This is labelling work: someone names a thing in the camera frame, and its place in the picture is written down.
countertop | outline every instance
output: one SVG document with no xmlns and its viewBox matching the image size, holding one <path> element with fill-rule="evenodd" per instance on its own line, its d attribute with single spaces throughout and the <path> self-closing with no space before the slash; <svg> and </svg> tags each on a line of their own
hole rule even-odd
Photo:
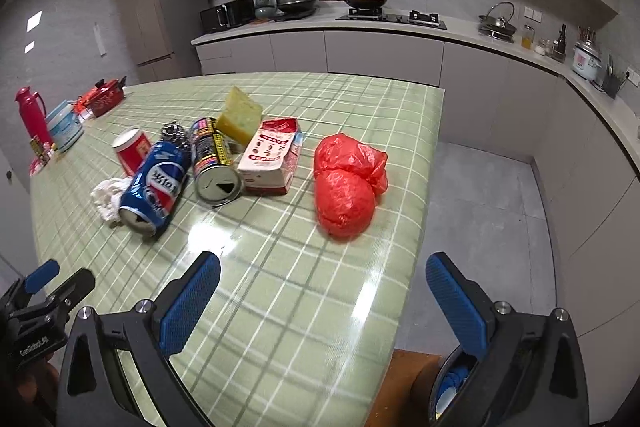
<svg viewBox="0 0 640 427">
<path fill-rule="evenodd" d="M 232 86 L 265 115 L 298 118 L 305 140 L 289 193 L 212 209 L 189 184 L 171 225 L 152 242 L 102 222 L 90 192 L 123 176 L 113 138 L 138 125 L 156 140 L 166 122 L 213 116 Z M 420 251 L 442 100 L 436 87 L 343 74 L 225 74 L 134 86 L 32 178 L 39 259 L 60 263 L 52 287 L 90 268 L 96 287 L 85 304 L 107 313 L 156 297 L 202 250 L 214 252 L 220 285 L 183 352 L 171 357 L 213 423 L 363 425 Z M 389 189 L 367 231 L 347 243 L 327 238 L 314 212 L 313 153 L 338 131 L 389 155 Z M 121 358 L 141 409 L 156 421 L 130 355 Z"/>
<path fill-rule="evenodd" d="M 358 28 L 371 31 L 398 31 L 418 36 L 444 39 L 461 44 L 470 44 L 485 48 L 488 51 L 507 55 L 517 60 L 528 62 L 549 72 L 564 76 L 572 86 L 575 87 L 591 106 L 601 115 L 616 134 L 622 145 L 626 148 L 630 159 L 635 163 L 636 169 L 640 171 L 640 140 L 638 139 L 638 126 L 640 120 L 626 103 L 616 97 L 611 100 L 606 94 L 598 91 L 590 83 L 574 73 L 571 68 L 572 50 L 568 50 L 564 64 L 560 64 L 548 57 L 542 57 L 532 50 L 524 49 L 518 42 L 502 42 L 497 39 L 481 35 L 478 33 L 478 22 L 456 19 L 454 17 L 443 16 L 447 25 L 447 30 L 429 28 L 409 24 L 397 24 L 375 21 L 349 21 L 336 20 L 337 17 L 345 15 L 348 6 L 343 2 L 319 2 L 318 11 L 311 17 L 286 22 L 268 22 L 257 25 L 245 25 L 225 32 L 203 35 L 191 41 L 191 44 L 200 45 L 208 42 L 216 42 L 254 34 L 264 34 L 279 31 L 306 30 L 306 29 L 333 29 L 339 30 Z M 395 13 L 404 13 L 398 10 L 389 10 Z"/>
</svg>

red thermos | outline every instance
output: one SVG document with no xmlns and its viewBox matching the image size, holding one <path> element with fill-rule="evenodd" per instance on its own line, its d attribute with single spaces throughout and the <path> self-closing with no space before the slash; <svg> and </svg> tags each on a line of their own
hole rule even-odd
<svg viewBox="0 0 640 427">
<path fill-rule="evenodd" d="M 37 98 L 42 102 L 42 109 L 38 105 Z M 18 103 L 20 116 L 29 136 L 32 138 L 37 136 L 43 144 L 45 142 L 52 143 L 51 136 L 47 130 L 47 122 L 44 119 L 47 109 L 40 94 L 37 91 L 31 93 L 29 87 L 23 87 L 15 95 L 15 101 Z"/>
</svg>

blue gripper pad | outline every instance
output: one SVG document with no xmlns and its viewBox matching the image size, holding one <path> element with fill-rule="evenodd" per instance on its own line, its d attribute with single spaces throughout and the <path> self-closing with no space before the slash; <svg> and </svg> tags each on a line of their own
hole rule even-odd
<svg viewBox="0 0 640 427">
<path fill-rule="evenodd" d="M 482 360 L 487 350 L 484 319 L 436 254 L 425 268 L 427 284 L 465 353 Z"/>
<path fill-rule="evenodd" d="M 160 320 L 158 345 L 165 357 L 184 348 L 219 282 L 220 260 L 209 253 Z"/>
<path fill-rule="evenodd" d="M 49 259 L 24 279 L 24 289 L 27 293 L 35 295 L 59 273 L 60 266 L 58 262 L 54 259 Z"/>
</svg>

microwave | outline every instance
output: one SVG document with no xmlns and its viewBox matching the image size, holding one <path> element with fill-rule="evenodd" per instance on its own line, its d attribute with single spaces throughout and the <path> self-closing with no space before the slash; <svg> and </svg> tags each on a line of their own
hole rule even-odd
<svg viewBox="0 0 640 427">
<path fill-rule="evenodd" d="M 202 30 L 215 33 L 237 28 L 255 19 L 254 0 L 235 0 L 225 2 L 200 12 Z"/>
</svg>

pepsi can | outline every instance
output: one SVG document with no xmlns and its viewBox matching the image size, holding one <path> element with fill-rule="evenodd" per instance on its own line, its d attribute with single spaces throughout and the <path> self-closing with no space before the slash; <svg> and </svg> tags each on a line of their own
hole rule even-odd
<svg viewBox="0 0 640 427">
<path fill-rule="evenodd" d="M 122 222 L 142 235 L 155 235 L 171 214 L 190 160 L 170 142 L 159 141 L 151 147 L 120 198 Z"/>
</svg>

